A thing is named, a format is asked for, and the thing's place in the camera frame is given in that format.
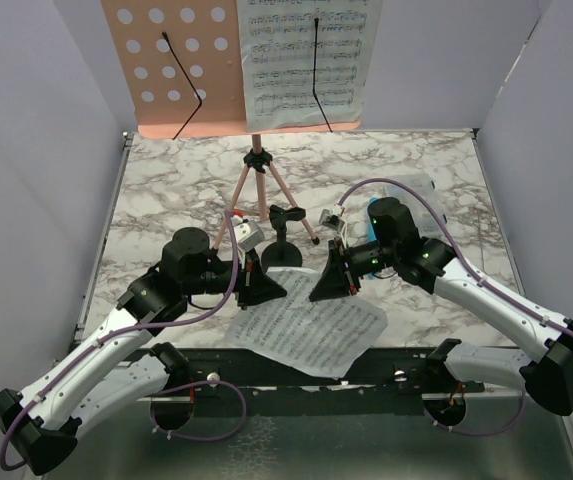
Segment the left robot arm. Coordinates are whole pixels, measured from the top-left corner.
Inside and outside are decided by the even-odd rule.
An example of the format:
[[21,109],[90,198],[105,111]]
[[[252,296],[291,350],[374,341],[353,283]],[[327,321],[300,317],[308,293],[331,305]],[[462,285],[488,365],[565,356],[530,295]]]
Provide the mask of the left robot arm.
[[253,221],[232,217],[233,257],[221,260],[208,234],[195,227],[174,233],[160,260],[136,278],[100,326],[48,373],[21,390],[0,391],[2,446],[20,455],[18,468],[44,475],[59,466],[79,438],[112,412],[150,394],[180,392],[191,374],[185,358],[157,344],[128,370],[116,366],[162,330],[184,325],[194,295],[234,297],[240,308],[283,298],[286,291],[262,270]]

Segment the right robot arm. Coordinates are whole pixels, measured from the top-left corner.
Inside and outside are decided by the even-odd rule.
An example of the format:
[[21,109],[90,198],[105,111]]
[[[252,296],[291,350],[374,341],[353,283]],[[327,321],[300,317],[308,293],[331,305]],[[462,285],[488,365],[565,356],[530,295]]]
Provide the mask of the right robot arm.
[[425,367],[427,383],[447,391],[458,382],[524,390],[549,412],[573,412],[573,319],[540,307],[473,268],[456,250],[418,233],[410,210],[394,197],[367,208],[375,238],[349,247],[341,238],[329,255],[312,302],[355,295],[360,281],[385,268],[406,283],[468,310],[510,339],[515,350],[444,341]]

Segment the white paper sheet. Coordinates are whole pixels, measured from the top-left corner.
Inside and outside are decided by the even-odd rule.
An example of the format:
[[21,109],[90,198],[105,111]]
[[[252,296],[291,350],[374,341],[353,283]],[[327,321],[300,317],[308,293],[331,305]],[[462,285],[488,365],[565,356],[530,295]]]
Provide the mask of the white paper sheet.
[[287,295],[240,311],[227,343],[310,376],[339,379],[388,326],[382,309],[356,296],[311,302],[320,278],[311,269],[271,267],[268,277]]

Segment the printed sheet music page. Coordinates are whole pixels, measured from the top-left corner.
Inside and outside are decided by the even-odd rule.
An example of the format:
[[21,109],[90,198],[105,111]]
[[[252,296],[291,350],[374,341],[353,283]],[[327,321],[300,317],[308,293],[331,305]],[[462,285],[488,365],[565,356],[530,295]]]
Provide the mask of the printed sheet music page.
[[240,1],[247,127],[357,122],[382,13],[380,1]]

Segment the pink folding music stand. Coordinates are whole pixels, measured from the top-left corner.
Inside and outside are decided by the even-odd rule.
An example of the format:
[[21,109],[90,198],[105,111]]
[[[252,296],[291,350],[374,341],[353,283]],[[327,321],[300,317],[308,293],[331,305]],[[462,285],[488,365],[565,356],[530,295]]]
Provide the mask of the pink folding music stand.
[[251,131],[247,127],[240,1],[106,1],[102,8],[134,105],[150,139],[334,132],[355,123]]

